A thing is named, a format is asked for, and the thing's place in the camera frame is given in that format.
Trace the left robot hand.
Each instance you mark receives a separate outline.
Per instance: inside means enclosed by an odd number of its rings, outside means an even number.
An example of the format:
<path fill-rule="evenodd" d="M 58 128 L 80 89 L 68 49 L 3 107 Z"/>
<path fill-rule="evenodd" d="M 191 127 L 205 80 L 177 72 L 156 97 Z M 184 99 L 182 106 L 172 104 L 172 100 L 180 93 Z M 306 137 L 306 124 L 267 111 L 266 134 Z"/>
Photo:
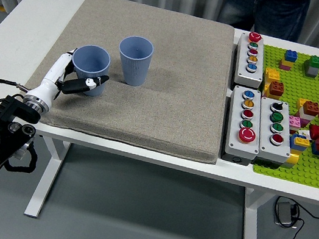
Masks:
<path fill-rule="evenodd" d="M 94 45 L 68 51 L 53 64 L 40 86 L 26 93 L 24 103 L 45 112 L 61 92 L 66 95 L 82 92 L 90 96 L 100 95 L 109 78 L 110 61 L 109 53 Z"/>

